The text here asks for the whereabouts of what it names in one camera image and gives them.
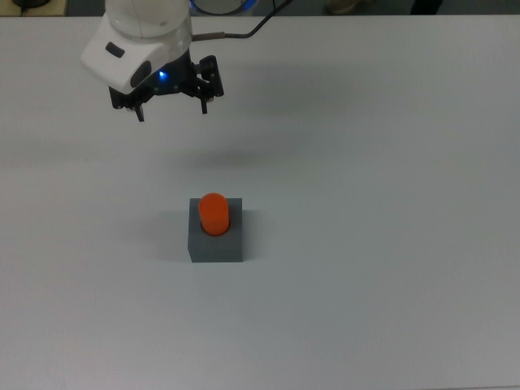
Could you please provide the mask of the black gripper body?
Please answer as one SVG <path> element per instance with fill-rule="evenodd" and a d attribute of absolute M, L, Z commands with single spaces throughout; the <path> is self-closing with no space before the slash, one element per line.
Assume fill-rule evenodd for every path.
<path fill-rule="evenodd" d="M 179 93 L 181 86 L 189 85 L 194 76 L 190 50 L 156 71 L 152 71 L 150 61 L 145 61 L 130 78 L 130 92 L 109 88 L 112 106 L 134 111 L 155 96 Z"/>

